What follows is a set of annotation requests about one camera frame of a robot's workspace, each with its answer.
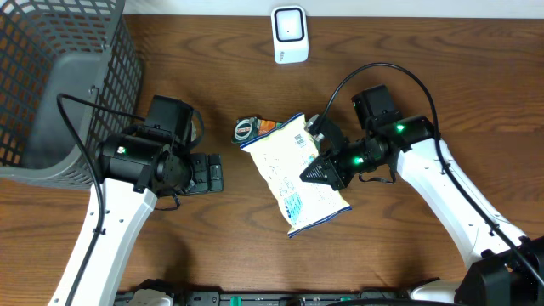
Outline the large beige snack bag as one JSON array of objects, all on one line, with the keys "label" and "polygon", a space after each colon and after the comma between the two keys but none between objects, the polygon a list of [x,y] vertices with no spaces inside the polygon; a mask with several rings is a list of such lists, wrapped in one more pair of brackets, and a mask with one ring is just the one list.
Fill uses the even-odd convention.
[{"label": "large beige snack bag", "polygon": [[304,114],[298,113],[281,126],[241,145],[290,224],[290,238],[352,209],[332,187],[300,179],[303,170],[319,155],[305,125]]}]

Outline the dark green round-logo packet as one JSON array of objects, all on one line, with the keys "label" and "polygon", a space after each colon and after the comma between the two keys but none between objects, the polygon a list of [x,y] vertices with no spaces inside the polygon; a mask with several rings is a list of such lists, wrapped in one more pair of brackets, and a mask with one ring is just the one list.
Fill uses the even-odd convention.
[{"label": "dark green round-logo packet", "polygon": [[234,133],[231,139],[233,144],[244,144],[258,136],[261,120],[251,116],[241,118],[236,122]]}]

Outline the orange small snack packet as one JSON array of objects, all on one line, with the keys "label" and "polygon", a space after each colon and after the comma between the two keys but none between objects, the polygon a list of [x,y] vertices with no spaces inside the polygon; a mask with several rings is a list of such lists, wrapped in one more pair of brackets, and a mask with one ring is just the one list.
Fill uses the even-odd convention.
[{"label": "orange small snack packet", "polygon": [[274,129],[279,128],[281,125],[281,122],[261,119],[259,121],[258,136],[265,135],[266,133],[269,133]]}]

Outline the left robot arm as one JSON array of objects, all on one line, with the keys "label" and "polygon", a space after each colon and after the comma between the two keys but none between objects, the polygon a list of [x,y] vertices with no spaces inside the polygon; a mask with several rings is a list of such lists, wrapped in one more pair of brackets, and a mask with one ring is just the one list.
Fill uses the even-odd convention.
[{"label": "left robot arm", "polygon": [[93,189],[88,210],[52,305],[112,305],[133,245],[162,197],[224,190],[221,157],[196,153],[201,113],[179,99],[154,96],[148,115],[113,133],[89,154],[72,126],[61,93],[59,113],[87,163]]}]

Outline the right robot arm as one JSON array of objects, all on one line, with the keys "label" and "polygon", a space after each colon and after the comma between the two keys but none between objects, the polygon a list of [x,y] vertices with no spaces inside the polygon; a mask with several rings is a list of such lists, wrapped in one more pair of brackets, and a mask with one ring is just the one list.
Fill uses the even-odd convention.
[{"label": "right robot arm", "polygon": [[460,283],[426,280],[406,291],[409,301],[462,305],[541,305],[543,288],[498,235],[503,232],[538,273],[543,240],[531,240],[500,214],[459,168],[445,141],[434,140],[425,116],[403,117],[384,85],[352,98],[366,136],[349,142],[330,121],[323,135],[332,147],[300,175],[307,183],[346,188],[354,176],[387,165],[431,208],[456,244],[467,273]]}]

